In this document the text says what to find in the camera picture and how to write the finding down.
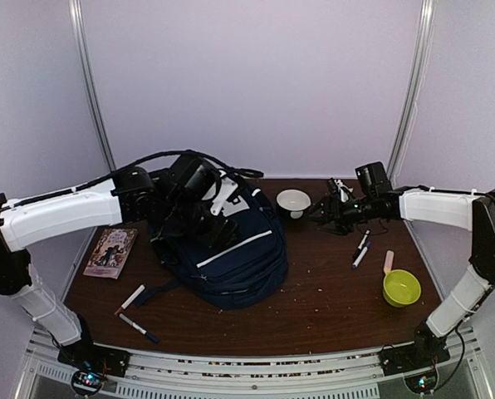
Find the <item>navy blue student backpack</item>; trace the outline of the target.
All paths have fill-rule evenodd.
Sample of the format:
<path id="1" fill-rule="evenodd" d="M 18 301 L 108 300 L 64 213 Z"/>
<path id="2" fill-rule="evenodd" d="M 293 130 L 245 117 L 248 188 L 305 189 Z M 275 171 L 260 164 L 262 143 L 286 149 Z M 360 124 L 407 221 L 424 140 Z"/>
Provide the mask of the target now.
<path id="1" fill-rule="evenodd" d="M 174 279 L 140 293 L 135 306 L 183 285 L 215 307 L 234 310 L 252 306 L 280 287 L 288 272 L 287 245 L 270 199 L 244 182 L 223 212 L 238 224 L 238 242 L 222 250 L 211 249 L 195 237 L 168 236 L 153 224 L 147 226 L 160 266 Z"/>

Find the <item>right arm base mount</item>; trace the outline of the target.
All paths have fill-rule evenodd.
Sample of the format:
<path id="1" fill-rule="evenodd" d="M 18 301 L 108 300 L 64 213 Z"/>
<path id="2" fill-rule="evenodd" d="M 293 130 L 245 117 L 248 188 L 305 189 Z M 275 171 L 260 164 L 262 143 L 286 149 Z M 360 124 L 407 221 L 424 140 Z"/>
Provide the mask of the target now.
<path id="1" fill-rule="evenodd" d="M 438 365 L 450 359 L 446 337 L 437 337 L 425 322 L 414 330 L 413 342 L 385 345 L 378 356 L 386 377 L 405 374 L 406 387 L 422 396 L 436 392 L 440 386 Z"/>

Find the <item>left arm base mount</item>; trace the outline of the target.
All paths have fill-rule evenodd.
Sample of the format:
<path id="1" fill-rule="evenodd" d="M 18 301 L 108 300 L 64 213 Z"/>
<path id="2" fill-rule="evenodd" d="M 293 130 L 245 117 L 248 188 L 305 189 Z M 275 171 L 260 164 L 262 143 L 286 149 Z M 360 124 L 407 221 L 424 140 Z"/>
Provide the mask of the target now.
<path id="1" fill-rule="evenodd" d="M 90 339 L 64 346 L 54 337 L 58 362 L 72 366 L 71 388 L 79 398 L 91 398 L 104 387 L 111 377 L 124 377 L 129 365 L 127 351 L 102 347 Z"/>

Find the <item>pink illustrated paperback book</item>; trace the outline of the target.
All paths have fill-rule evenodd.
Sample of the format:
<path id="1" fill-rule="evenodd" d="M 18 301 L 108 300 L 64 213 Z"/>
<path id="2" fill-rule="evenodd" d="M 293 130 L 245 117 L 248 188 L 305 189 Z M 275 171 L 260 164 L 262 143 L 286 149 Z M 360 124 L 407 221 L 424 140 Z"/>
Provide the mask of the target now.
<path id="1" fill-rule="evenodd" d="M 137 235 L 137 229 L 105 229 L 86 263 L 83 274 L 87 277 L 117 279 Z"/>

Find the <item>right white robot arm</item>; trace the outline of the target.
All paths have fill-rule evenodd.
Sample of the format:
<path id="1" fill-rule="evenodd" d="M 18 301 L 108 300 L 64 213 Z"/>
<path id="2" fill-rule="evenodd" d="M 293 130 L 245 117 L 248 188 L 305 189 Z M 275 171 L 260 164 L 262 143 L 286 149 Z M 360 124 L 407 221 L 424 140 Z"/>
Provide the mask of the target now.
<path id="1" fill-rule="evenodd" d="M 307 218 L 319 225 L 332 225 L 339 235 L 372 219 L 424 221 L 471 232 L 467 271 L 416 329 L 421 338 L 407 351 L 413 366 L 424 367 L 435 358 L 439 354 L 438 340 L 475 313 L 495 289 L 495 190 L 480 193 L 404 186 L 346 202 L 336 195 L 326 195 L 311 208 Z"/>

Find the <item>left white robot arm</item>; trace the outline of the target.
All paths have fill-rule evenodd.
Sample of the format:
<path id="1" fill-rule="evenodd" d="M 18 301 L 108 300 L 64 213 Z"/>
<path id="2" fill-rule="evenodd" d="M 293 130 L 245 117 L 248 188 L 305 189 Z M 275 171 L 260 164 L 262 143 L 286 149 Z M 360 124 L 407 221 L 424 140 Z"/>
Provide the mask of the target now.
<path id="1" fill-rule="evenodd" d="M 14 299 L 84 369 L 96 367 L 100 349 L 83 317 L 56 298 L 34 268 L 28 246 L 78 230 L 142 220 L 181 234 L 203 236 L 213 247 L 229 244 L 237 226 L 224 214 L 240 187 L 231 171 L 208 163 L 188 178 L 139 166 L 77 187 L 27 199 L 0 194 L 0 295 Z"/>

